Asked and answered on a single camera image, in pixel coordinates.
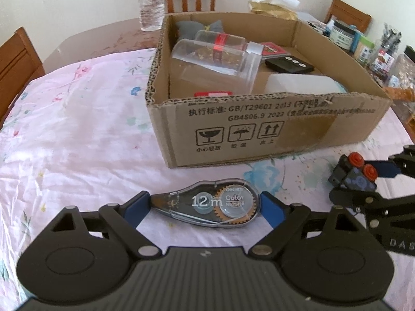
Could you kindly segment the clear plastic jar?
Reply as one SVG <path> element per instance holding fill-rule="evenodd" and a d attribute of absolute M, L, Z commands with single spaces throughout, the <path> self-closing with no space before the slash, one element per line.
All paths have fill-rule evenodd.
<path fill-rule="evenodd" d="M 169 78 L 172 98 L 200 92 L 250 94 L 261 56 L 228 46 L 182 39 L 172 49 Z"/>

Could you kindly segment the black remote device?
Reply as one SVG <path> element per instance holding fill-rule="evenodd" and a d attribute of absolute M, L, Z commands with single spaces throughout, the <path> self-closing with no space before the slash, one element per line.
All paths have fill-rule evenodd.
<path fill-rule="evenodd" d="M 284 74 L 309 74 L 314 71 L 313 65 L 291 55 L 265 60 L 265 65 Z"/>

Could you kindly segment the wooden chair right corner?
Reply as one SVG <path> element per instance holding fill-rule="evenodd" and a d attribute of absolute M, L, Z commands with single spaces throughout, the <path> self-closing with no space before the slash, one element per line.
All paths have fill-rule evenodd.
<path fill-rule="evenodd" d="M 356 9 L 342 0 L 332 0 L 323 22 L 327 24 L 332 18 L 348 25 L 354 25 L 362 33 L 366 33 L 372 20 L 369 14 Z"/>

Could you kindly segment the white plastic box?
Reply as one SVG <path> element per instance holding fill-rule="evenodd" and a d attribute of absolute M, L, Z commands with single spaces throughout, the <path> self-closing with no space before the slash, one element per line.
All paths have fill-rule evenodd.
<path fill-rule="evenodd" d="M 313 74 L 271 74 L 265 86 L 265 93 L 323 95 L 347 92 L 342 84 L 331 77 Z"/>

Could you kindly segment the wooden chair left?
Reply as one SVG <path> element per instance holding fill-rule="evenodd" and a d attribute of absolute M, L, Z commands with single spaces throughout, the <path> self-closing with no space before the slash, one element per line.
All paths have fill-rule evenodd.
<path fill-rule="evenodd" d="M 1 126 L 17 98 L 32 80 L 45 75 L 43 64 L 23 27 L 1 46 L 0 61 Z"/>

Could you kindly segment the black lid glass jar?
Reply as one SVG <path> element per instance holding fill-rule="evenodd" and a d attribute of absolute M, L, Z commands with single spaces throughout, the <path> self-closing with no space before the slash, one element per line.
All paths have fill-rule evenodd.
<path fill-rule="evenodd" d="M 329 40 L 343 49 L 349 51 L 355 39 L 356 30 L 342 21 L 333 21 Z"/>

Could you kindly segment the pink card pack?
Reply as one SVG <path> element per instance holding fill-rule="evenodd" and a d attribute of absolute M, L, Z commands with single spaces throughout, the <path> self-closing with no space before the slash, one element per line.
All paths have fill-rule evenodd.
<path fill-rule="evenodd" d="M 262 50 L 263 60 L 285 57 L 287 55 L 290 55 L 290 53 L 286 49 L 276 45 L 273 42 L 270 42 L 270 41 L 262 42 L 261 45 L 263 45 L 263 50 Z"/>

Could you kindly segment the large black lid jar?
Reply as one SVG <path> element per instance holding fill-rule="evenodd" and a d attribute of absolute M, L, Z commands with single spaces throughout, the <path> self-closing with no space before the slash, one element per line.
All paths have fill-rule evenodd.
<path fill-rule="evenodd" d="M 398 117 L 414 125 L 414 49 L 406 46 L 396 57 L 385 82 L 387 94 L 393 99 Z"/>

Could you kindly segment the green lid spice jar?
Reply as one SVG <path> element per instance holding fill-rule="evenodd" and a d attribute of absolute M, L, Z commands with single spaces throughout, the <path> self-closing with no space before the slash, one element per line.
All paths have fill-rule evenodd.
<path fill-rule="evenodd" d="M 359 64 L 365 65 L 370 59 L 374 48 L 375 43 L 373 43 L 364 36 L 360 36 L 356 49 L 353 53 L 353 57 Z"/>

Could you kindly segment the pens in holder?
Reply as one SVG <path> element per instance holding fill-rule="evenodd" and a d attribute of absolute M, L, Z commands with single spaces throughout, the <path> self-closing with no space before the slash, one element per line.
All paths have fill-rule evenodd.
<path fill-rule="evenodd" d="M 392 57 L 396 56 L 397 49 L 401 42 L 402 33 L 387 23 L 384 24 L 381 44 L 378 47 L 377 54 L 388 54 Z"/>

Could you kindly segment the grey plush toy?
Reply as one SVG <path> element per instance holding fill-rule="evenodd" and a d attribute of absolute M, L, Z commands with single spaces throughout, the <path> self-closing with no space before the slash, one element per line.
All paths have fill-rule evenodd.
<path fill-rule="evenodd" d="M 196 34 L 201 30 L 211 31 L 211 32 L 223 32 L 222 21 L 218 20 L 208 25 L 196 21 L 183 20 L 176 23 L 177 27 L 177 39 L 190 39 L 194 40 Z"/>

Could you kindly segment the clear plastic water bottle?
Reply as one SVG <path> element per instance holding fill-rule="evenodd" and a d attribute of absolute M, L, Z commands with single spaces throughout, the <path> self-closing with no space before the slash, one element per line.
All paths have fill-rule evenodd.
<path fill-rule="evenodd" d="M 143 32 L 160 30 L 165 17 L 165 0 L 139 0 L 139 22 Z"/>

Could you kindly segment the pink floral tablecloth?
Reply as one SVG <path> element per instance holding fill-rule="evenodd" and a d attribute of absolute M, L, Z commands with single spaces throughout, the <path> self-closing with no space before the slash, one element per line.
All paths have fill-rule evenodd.
<path fill-rule="evenodd" d="M 1 309 L 26 296 L 21 253 L 64 207 L 95 211 L 140 191 L 170 192 L 201 180 L 243 178 L 286 203 L 328 211 L 328 177 L 352 151 L 387 159 L 410 137 L 393 111 L 362 143 L 207 168 L 167 168 L 146 109 L 153 49 L 62 67 L 32 81 L 1 129 Z"/>

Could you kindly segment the gold tissue pack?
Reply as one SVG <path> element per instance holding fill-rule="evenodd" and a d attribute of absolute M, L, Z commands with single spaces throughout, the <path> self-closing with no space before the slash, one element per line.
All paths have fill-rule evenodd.
<path fill-rule="evenodd" d="M 250 0 L 250 13 L 272 16 L 282 20 L 297 20 L 298 0 Z"/>

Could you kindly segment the red white small box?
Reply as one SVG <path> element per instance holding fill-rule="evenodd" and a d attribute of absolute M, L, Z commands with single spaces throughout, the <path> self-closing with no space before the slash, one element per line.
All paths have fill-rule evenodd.
<path fill-rule="evenodd" d="M 232 96 L 233 93 L 231 91 L 203 91 L 203 92 L 196 92 L 194 93 L 195 98 L 200 97 L 224 97 L 224 96 Z"/>

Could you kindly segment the black toy car red wheels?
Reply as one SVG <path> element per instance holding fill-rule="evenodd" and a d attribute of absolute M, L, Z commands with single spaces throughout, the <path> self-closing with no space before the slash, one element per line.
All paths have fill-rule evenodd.
<path fill-rule="evenodd" d="M 375 192 L 378 171 L 358 152 L 342 154 L 328 178 L 333 187 Z"/>

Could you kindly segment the open cardboard box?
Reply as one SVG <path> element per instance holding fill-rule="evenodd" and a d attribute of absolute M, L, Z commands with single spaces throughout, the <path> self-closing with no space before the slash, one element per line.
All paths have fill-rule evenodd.
<path fill-rule="evenodd" d="M 250 94 L 172 98 L 169 66 L 176 23 L 221 20 L 228 34 L 273 42 L 314 66 L 347 93 L 265 93 L 272 71 L 260 65 Z M 146 106 L 162 157 L 170 168 L 228 164 L 358 143 L 383 118 L 391 101 L 369 73 L 341 48 L 301 21 L 249 13 L 165 16 L 150 69 Z"/>

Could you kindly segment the red label small jar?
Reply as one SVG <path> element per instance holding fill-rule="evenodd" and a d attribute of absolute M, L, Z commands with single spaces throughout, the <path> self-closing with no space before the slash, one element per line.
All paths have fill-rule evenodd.
<path fill-rule="evenodd" d="M 373 75 L 376 75 L 379 78 L 386 78 L 392 64 L 395 61 L 393 54 L 389 54 L 384 48 L 380 48 L 374 59 L 369 63 L 369 70 Z"/>

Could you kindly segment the correction tape dispenser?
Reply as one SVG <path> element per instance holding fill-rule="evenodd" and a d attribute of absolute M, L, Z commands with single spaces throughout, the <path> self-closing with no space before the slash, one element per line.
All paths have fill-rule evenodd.
<path fill-rule="evenodd" d="M 246 180 L 199 181 L 174 192 L 154 194 L 153 209 L 175 220 L 209 228 L 237 228 L 258 215 L 262 202 Z"/>

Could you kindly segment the spice jar silver lid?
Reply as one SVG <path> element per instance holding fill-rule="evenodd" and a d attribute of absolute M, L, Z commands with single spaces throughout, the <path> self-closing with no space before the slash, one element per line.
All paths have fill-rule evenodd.
<path fill-rule="evenodd" d="M 244 37 L 208 30 L 199 30 L 196 33 L 195 40 L 210 43 L 216 47 L 226 46 L 257 55 L 262 55 L 264 48 L 262 44 L 253 41 L 247 41 Z"/>

